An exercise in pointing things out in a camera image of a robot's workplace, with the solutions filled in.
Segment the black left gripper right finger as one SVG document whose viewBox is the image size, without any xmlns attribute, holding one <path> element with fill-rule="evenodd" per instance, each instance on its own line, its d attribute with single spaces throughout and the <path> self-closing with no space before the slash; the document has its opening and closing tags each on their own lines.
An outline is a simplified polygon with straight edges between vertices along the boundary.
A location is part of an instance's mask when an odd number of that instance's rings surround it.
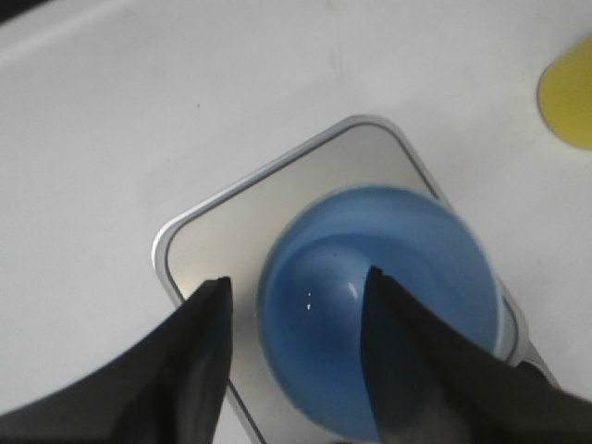
<svg viewBox="0 0 592 444">
<path fill-rule="evenodd" d="M 591 404 L 495 358 L 373 266 L 360 356 L 382 443 L 588 443 Z"/>
</svg>

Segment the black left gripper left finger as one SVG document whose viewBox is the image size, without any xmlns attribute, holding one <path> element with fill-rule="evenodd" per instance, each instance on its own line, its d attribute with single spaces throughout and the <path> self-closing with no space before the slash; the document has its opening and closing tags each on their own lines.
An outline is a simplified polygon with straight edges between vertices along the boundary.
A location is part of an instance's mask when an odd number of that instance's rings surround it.
<svg viewBox="0 0 592 444">
<path fill-rule="evenodd" d="M 111 363 L 1 417 L 4 443 L 210 443 L 232 356 L 229 278 L 206 280 Z"/>
</svg>

